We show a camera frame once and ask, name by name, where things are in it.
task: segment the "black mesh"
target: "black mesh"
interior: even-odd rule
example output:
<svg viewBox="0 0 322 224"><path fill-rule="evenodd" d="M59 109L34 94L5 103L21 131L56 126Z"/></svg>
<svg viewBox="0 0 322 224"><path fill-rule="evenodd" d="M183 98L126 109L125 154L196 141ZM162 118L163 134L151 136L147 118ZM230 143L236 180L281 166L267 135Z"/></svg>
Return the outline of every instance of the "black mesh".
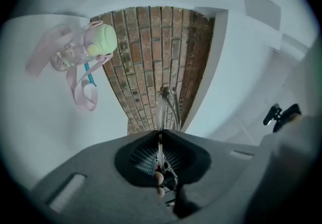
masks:
<svg viewBox="0 0 322 224"><path fill-rule="evenodd" d="M151 176L154 175L156 148L138 147L130 156L133 165Z"/></svg>
<svg viewBox="0 0 322 224"><path fill-rule="evenodd" d="M120 148L115 155L116 169L135 186L157 187L154 165L158 134L159 132L152 131ZM163 131L163 149L181 184L197 182L211 164L210 155L205 149L167 130Z"/></svg>

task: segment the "brick archway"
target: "brick archway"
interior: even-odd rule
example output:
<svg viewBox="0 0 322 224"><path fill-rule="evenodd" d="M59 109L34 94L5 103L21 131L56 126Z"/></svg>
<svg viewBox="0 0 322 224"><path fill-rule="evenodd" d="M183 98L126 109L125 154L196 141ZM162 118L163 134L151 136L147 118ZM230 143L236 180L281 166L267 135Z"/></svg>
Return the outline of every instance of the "brick archway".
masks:
<svg viewBox="0 0 322 224"><path fill-rule="evenodd" d="M128 134L156 129L161 86L177 89L183 125L203 77L214 19L187 9L137 7L91 19L97 20L117 34L118 47L104 69L129 118ZM173 124L167 109L165 127Z"/></svg>

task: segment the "gray panel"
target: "gray panel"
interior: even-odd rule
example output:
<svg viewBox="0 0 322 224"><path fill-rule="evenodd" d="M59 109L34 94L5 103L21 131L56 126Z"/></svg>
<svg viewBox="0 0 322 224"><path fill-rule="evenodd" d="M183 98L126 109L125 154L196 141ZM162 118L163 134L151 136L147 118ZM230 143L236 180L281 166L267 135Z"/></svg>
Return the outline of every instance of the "gray panel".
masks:
<svg viewBox="0 0 322 224"><path fill-rule="evenodd" d="M32 194L46 203L73 173L86 175L82 188L62 216L77 223L167 223L177 217L158 198L155 188L135 187L115 169L117 150L146 134L125 136L93 145L49 173Z"/></svg>
<svg viewBox="0 0 322 224"><path fill-rule="evenodd" d="M210 168L202 179L197 183L184 186L187 198L201 207L225 193L249 165L250 160L236 157L231 152L238 151L254 155L258 149L257 146L252 145L214 141L174 130L171 132L206 149L211 156Z"/></svg>
<svg viewBox="0 0 322 224"><path fill-rule="evenodd" d="M279 31L281 7L270 0L244 0L246 15Z"/></svg>

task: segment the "green bottle cap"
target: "green bottle cap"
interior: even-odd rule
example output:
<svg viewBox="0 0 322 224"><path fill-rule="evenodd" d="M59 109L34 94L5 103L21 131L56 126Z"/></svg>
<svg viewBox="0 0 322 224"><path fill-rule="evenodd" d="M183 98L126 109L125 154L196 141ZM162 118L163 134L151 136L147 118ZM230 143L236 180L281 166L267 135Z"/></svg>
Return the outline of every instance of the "green bottle cap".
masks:
<svg viewBox="0 0 322 224"><path fill-rule="evenodd" d="M117 37L114 28L102 24L94 29L94 43L88 45L90 56L111 54L117 47Z"/></svg>

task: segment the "blue straw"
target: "blue straw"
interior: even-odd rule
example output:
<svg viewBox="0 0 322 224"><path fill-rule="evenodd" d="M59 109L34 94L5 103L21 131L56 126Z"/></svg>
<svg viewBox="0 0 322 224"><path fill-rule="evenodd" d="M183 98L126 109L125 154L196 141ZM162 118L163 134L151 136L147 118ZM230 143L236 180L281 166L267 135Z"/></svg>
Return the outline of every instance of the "blue straw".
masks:
<svg viewBox="0 0 322 224"><path fill-rule="evenodd" d="M85 63L84 66L86 71L90 69L90 66L88 63ZM90 83L96 86L96 84L94 83L92 74L89 74L88 77L89 77Z"/></svg>

